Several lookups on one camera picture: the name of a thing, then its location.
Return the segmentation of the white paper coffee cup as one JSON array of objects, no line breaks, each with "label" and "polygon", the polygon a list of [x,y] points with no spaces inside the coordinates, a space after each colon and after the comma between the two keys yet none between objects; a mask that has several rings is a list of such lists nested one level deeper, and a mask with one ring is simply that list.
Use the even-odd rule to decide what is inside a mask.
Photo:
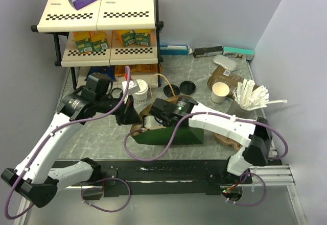
[{"label": "white paper coffee cup", "polygon": [[147,100],[149,86],[148,83],[142,79],[136,80],[139,86],[139,91],[133,94],[133,98],[138,103],[143,103]]}]

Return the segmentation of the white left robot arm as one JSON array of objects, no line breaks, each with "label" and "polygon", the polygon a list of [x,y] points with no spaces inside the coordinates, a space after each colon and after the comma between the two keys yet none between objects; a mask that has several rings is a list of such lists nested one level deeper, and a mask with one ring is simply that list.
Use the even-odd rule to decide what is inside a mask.
[{"label": "white left robot arm", "polygon": [[76,164],[55,169],[53,164],[68,141],[97,113],[111,114],[118,125],[141,122],[134,109],[132,95],[140,90],[136,80],[123,82],[123,92],[114,98],[108,93],[111,79],[100,73],[88,77],[84,86],[65,96],[42,138],[15,168],[1,174],[14,191],[39,208],[47,205],[62,189],[80,182],[97,184],[101,179],[101,165],[90,158]]}]

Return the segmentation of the brown green paper bag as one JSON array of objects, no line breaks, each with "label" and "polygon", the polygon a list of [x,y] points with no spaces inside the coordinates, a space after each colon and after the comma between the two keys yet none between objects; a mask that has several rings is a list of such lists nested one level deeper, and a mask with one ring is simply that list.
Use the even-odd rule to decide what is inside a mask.
[{"label": "brown green paper bag", "polygon": [[[168,98],[166,101],[175,103],[180,97],[191,98],[189,96],[177,95]],[[131,136],[138,144],[167,145],[168,142],[171,142],[171,145],[189,145],[203,143],[204,130],[200,128],[189,127],[187,119],[185,119],[178,128],[175,128],[177,125],[172,127],[162,126],[159,129],[148,130],[143,132],[142,128],[144,125],[144,118],[146,116],[152,116],[150,115],[149,111],[153,103],[145,107],[141,111],[140,117],[143,120],[143,123],[134,124],[130,129]]]}]

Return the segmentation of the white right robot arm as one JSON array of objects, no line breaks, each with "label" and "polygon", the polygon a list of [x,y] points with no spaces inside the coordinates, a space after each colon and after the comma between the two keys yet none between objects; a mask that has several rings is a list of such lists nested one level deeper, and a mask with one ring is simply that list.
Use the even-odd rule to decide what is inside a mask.
[{"label": "white right robot arm", "polygon": [[228,183],[235,183],[251,166],[268,164],[272,134],[264,118],[245,120],[218,112],[187,97],[181,97],[175,103],[157,98],[149,113],[161,120],[165,127],[199,128],[240,144],[241,149],[229,157],[223,170],[224,180]]}]

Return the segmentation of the white plastic cup lid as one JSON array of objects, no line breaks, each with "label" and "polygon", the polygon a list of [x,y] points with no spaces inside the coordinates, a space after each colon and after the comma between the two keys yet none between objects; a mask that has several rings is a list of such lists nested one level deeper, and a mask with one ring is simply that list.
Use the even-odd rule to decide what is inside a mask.
[{"label": "white plastic cup lid", "polygon": [[136,92],[135,94],[141,95],[141,94],[147,93],[147,91],[149,89],[148,83],[146,81],[142,80],[142,79],[137,79],[136,81],[137,81],[138,86],[139,86],[139,91]]}]

